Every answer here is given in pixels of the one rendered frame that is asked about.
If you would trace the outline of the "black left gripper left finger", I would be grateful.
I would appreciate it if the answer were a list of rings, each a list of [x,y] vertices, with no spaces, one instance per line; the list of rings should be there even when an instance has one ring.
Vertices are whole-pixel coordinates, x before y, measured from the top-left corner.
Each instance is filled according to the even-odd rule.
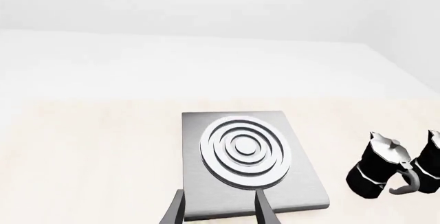
[[[159,224],[183,224],[185,215],[185,193],[178,189]]]

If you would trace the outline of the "flat stove plate with rings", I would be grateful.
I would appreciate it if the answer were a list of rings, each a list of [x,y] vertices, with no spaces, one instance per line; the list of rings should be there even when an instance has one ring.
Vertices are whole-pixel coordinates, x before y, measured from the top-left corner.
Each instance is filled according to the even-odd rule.
[[[275,213],[330,200],[282,111],[181,115],[185,221],[254,215],[262,190]]]

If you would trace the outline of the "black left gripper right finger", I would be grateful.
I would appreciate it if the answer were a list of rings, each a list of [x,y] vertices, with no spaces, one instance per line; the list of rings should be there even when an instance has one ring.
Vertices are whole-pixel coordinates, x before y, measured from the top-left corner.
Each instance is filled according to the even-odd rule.
[[[257,224],[281,224],[263,190],[255,191],[254,208]]]

